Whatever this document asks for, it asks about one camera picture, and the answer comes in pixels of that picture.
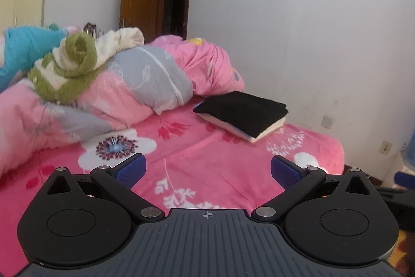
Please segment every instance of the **metal screw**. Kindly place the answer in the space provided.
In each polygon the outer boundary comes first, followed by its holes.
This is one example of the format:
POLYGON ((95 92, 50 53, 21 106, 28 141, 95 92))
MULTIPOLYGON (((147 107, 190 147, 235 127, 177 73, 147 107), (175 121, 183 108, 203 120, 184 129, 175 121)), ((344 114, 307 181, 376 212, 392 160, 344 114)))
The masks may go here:
POLYGON ((271 207, 259 207, 259 208, 255 211, 255 213, 256 213, 258 216, 261 216, 261 217, 272 217, 272 216, 274 216, 277 212, 275 211, 275 209, 274 209, 274 208, 271 208, 271 207))
POLYGON ((146 217, 146 218, 155 218, 161 215, 161 210, 155 207, 148 207, 148 208, 144 208, 140 212, 140 214, 141 216, 146 217))

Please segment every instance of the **blue gripper pad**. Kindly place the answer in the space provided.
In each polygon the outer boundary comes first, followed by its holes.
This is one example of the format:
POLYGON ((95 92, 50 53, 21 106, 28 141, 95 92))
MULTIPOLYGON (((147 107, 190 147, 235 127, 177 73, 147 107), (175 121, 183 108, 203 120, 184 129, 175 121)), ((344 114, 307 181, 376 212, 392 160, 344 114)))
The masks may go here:
POLYGON ((285 190, 306 176, 306 170, 277 155, 271 160, 271 175, 285 190))
POLYGON ((124 187, 131 189, 146 173, 146 158, 134 154, 111 169, 111 176, 124 187))

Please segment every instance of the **crosshair marking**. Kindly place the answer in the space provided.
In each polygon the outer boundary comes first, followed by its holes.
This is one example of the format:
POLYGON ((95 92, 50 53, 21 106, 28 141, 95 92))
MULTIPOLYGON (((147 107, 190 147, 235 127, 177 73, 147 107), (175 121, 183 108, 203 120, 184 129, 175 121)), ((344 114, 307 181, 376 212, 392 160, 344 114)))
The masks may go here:
POLYGON ((214 216, 211 212, 206 211, 203 214, 200 214, 201 216, 203 216, 204 218, 211 218, 212 216, 214 216))

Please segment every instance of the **pink bedsheet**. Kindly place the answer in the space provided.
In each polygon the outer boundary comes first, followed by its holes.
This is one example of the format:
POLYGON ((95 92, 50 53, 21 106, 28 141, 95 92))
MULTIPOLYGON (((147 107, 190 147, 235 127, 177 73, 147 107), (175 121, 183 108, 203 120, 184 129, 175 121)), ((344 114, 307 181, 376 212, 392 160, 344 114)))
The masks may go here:
POLYGON ((255 207, 280 194, 272 179, 270 162, 281 154, 300 166, 320 166, 340 174, 344 152, 339 141, 290 124, 249 144, 197 117, 186 106, 153 115, 129 130, 112 132, 66 148, 35 153, 29 162, 0 180, 0 272, 13 276, 26 264, 17 241, 17 224, 42 183, 56 167, 72 173, 120 159, 105 160, 98 142, 109 135, 124 135, 126 146, 145 154, 147 173, 133 191, 162 208, 255 207))

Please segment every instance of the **rolled comforter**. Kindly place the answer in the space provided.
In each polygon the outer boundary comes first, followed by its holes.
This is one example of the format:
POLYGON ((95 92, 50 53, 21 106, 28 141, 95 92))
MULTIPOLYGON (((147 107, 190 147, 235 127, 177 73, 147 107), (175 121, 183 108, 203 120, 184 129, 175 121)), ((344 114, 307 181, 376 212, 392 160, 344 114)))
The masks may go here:
POLYGON ((45 101, 27 78, 9 87, 0 94, 0 175, 37 150, 124 130, 154 112, 184 105, 201 88, 205 95, 209 89, 214 94, 243 90, 243 80, 227 54, 223 58, 226 52, 211 45, 210 51, 203 47, 204 57, 198 53, 202 45, 192 41, 181 42, 176 50, 169 46, 169 52, 149 45, 119 52, 71 105, 45 101), (185 64, 177 62, 183 49, 185 64))

